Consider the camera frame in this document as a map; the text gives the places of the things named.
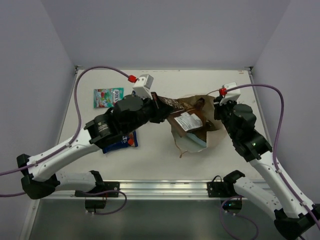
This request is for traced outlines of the dark brown snack bag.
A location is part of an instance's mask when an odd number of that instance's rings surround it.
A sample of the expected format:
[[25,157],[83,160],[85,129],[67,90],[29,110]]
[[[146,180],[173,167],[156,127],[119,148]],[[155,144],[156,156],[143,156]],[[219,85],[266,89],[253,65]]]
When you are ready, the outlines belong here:
[[157,99],[173,108],[166,120],[180,137],[186,137],[187,133],[205,126],[207,119],[203,114],[203,107],[206,102],[203,97],[198,97],[194,103],[182,98],[158,96]]

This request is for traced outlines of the blue Burts crisps bag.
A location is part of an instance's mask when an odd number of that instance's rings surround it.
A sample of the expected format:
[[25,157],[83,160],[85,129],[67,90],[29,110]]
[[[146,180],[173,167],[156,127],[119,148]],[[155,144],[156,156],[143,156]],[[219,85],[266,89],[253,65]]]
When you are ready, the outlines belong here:
[[113,143],[107,147],[104,147],[102,149],[103,154],[107,154],[112,151],[117,151],[120,149],[125,149],[129,147],[136,148],[138,147],[138,139],[137,139],[137,132],[133,131],[130,134],[123,136],[121,141],[118,141],[116,143]]

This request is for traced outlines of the teal Fox's candy bag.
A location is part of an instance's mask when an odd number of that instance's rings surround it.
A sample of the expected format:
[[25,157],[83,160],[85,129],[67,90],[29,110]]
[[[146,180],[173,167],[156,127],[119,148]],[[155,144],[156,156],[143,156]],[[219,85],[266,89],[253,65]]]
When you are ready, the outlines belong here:
[[111,108],[124,97],[124,88],[100,88],[93,90],[94,108]]

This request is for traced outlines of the olive brown snack bag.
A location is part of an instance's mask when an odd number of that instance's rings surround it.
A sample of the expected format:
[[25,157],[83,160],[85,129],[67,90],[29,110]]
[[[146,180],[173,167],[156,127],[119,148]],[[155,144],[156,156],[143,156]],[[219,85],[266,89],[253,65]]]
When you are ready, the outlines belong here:
[[204,127],[211,128],[209,98],[203,95],[178,98],[179,109],[173,120],[184,132],[192,132]]

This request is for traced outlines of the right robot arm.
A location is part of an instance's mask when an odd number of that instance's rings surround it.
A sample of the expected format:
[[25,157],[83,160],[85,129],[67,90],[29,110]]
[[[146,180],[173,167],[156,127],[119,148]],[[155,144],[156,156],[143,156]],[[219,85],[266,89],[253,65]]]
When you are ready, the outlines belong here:
[[214,100],[214,118],[224,125],[236,152],[262,176],[270,192],[257,186],[238,170],[224,177],[223,192],[240,195],[272,220],[277,231],[287,240],[295,240],[320,222],[320,206],[309,199],[293,182],[274,150],[255,129],[256,116],[250,106],[228,100]]

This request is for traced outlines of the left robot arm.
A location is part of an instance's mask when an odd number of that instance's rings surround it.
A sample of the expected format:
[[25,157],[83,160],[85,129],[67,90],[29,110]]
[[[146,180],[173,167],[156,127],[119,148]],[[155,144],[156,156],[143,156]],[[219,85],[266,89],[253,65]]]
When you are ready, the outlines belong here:
[[124,136],[147,122],[162,123],[173,110],[157,95],[145,99],[135,95],[125,96],[104,114],[77,129],[68,140],[38,155],[19,155],[16,159],[23,174],[22,189],[33,200],[57,191],[74,190],[95,197],[105,194],[107,188],[98,171],[66,173],[62,168],[120,142]]

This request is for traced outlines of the right black base bracket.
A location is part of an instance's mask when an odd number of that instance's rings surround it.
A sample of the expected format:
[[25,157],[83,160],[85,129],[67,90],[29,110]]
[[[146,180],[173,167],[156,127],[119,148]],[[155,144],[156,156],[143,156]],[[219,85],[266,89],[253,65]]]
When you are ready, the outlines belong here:
[[[209,198],[220,198],[222,209],[231,213],[239,213],[243,208],[243,200],[241,197],[236,197],[234,187],[228,181],[224,181],[219,175],[216,175],[213,180],[206,183],[206,190]],[[230,197],[236,197],[223,203],[224,200]]]

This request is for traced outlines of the black base bracket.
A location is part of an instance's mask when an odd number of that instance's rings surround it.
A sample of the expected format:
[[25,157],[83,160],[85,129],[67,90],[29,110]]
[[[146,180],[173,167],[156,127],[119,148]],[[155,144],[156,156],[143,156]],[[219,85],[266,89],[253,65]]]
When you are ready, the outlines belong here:
[[[239,213],[243,208],[243,200],[241,197],[236,197],[234,187],[228,181],[224,181],[219,175],[216,175],[213,180],[206,183],[206,190],[209,198],[220,198],[222,209],[231,213]],[[236,197],[223,203],[224,200],[230,197]]]
[[102,188],[91,190],[89,193],[76,190],[74,196],[77,198],[85,198],[84,208],[89,212],[97,212],[104,210],[107,205],[108,198],[119,197],[120,182],[119,181],[104,181]]

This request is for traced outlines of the aluminium mounting rail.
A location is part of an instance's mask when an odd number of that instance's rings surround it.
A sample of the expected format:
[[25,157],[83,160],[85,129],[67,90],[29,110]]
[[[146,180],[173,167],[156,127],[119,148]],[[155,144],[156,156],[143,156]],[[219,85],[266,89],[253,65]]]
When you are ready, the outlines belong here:
[[214,200],[209,197],[208,180],[118,180],[115,191],[128,200]]

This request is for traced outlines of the left black base bracket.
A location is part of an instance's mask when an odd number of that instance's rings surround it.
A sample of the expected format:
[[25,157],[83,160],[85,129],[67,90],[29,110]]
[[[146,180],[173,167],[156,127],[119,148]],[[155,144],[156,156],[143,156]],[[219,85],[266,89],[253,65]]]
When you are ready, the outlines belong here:
[[76,190],[74,196],[77,198],[85,198],[84,208],[89,212],[97,212],[104,210],[107,205],[108,198],[119,197],[120,182],[119,181],[104,181],[102,188],[91,190],[89,193]]

